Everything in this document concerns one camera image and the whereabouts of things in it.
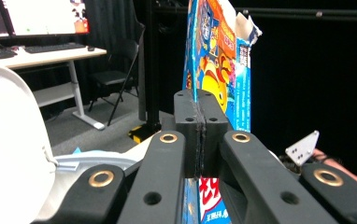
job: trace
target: white desk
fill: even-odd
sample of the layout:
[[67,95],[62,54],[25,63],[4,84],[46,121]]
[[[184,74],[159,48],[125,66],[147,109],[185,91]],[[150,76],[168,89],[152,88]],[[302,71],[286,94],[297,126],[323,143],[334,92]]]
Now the white desk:
[[34,96],[38,106],[50,105],[72,97],[76,100],[77,111],[73,113],[79,119],[87,122],[98,130],[105,129],[105,125],[86,116],[83,110],[82,98],[79,91],[79,81],[77,79],[74,60],[86,59],[106,54],[104,49],[88,51],[84,49],[68,49],[46,53],[29,54],[24,50],[19,50],[18,55],[13,58],[0,59],[0,66],[5,66],[12,70],[34,67],[51,63],[68,63],[71,82],[63,85],[54,86],[41,91],[34,91]]

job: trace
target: desk tabletop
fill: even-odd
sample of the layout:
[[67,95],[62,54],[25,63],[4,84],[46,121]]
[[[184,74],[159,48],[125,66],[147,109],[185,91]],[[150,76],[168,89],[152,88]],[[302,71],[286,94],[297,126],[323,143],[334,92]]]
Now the desk tabletop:
[[104,55],[107,51],[104,49],[94,49],[94,51],[88,51],[87,48],[84,48],[30,54],[21,49],[18,50],[17,53],[18,55],[12,58],[0,59],[0,66],[5,66],[10,69],[18,69],[50,63],[63,63]]

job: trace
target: black chair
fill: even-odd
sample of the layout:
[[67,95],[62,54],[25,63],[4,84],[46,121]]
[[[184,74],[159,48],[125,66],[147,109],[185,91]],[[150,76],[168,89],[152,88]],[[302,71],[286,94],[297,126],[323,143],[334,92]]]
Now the black chair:
[[[114,66],[119,68],[90,74],[91,79],[94,80],[97,85],[97,91],[91,101],[88,111],[92,110],[93,104],[98,98],[113,105],[114,108],[109,116],[107,126],[110,125],[120,100],[123,102],[123,92],[135,87],[138,95],[137,81],[132,72],[137,55],[138,44],[134,40],[119,39],[116,44],[114,44],[113,50],[108,58],[108,63],[111,67]],[[109,100],[105,99],[105,96],[109,96],[112,92],[117,92],[119,94],[115,103],[111,103]]]

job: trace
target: desk leg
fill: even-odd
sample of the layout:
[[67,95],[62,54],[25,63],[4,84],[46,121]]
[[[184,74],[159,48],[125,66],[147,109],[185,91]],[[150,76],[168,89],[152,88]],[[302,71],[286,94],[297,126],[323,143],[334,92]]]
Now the desk leg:
[[103,130],[106,128],[106,126],[94,119],[91,119],[87,115],[85,115],[83,111],[83,104],[82,104],[82,98],[80,96],[80,91],[79,91],[79,81],[77,79],[77,72],[76,72],[76,67],[74,65],[74,61],[68,62],[68,68],[70,69],[70,76],[71,76],[71,86],[73,88],[73,93],[74,93],[74,98],[76,99],[76,105],[77,105],[77,111],[73,113],[74,116],[76,116],[79,119],[82,119],[83,121],[89,123],[92,125],[95,129],[98,130]]

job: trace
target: snack bag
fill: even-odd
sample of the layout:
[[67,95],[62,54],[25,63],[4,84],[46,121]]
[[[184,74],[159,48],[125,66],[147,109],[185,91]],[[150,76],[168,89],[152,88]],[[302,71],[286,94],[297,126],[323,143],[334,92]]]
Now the snack bag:
[[[250,131],[250,48],[261,34],[228,0],[190,0],[182,87],[195,102],[197,89],[211,92],[235,130]],[[184,201],[186,223],[231,223],[218,178],[186,180]]]

